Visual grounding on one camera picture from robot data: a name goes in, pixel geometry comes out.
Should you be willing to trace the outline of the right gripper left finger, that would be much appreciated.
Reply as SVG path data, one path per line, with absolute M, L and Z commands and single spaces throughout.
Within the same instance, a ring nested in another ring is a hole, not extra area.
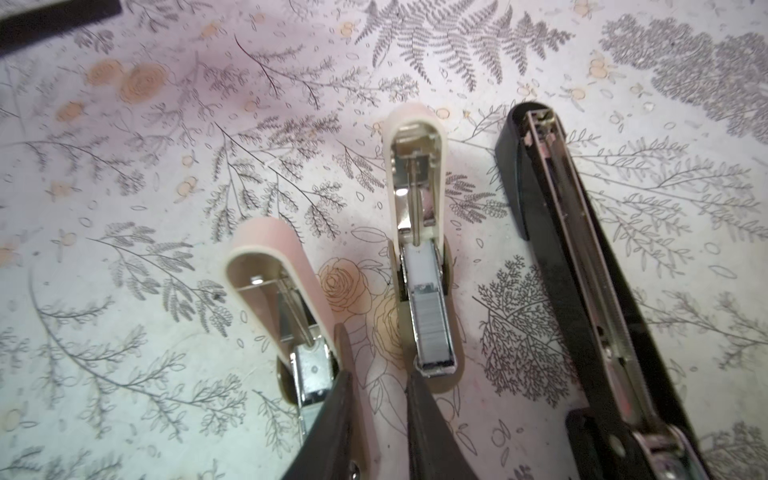
M 283 480 L 350 478 L 353 380 L 342 370 Z

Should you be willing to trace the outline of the black stapler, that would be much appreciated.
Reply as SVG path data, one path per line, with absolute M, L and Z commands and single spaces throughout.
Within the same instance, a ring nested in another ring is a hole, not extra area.
M 555 111 L 537 102 L 514 106 L 495 160 L 588 402 L 566 418 L 580 477 L 708 478 L 683 404 L 588 200 Z

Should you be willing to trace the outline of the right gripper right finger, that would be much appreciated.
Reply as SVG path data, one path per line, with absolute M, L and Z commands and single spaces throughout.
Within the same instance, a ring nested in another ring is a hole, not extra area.
M 409 478 L 477 479 L 417 370 L 409 373 L 406 397 Z

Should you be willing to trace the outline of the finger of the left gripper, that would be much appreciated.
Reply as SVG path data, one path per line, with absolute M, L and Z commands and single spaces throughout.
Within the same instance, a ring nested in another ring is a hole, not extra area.
M 119 15 L 119 0 L 49 1 L 1 17 L 1 55 Z

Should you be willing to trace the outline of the beige mini stapler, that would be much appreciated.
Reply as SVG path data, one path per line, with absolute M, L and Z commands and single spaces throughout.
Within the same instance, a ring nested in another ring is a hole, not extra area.
M 344 324 L 337 321 L 298 235 L 287 222 L 252 218 L 237 227 L 224 264 L 228 286 L 277 350 L 281 394 L 307 437 L 336 376 L 356 377 Z
M 420 103 L 396 107 L 382 131 L 389 256 L 403 363 L 434 394 L 460 381 L 465 356 L 451 298 L 453 256 L 444 232 L 447 135 Z

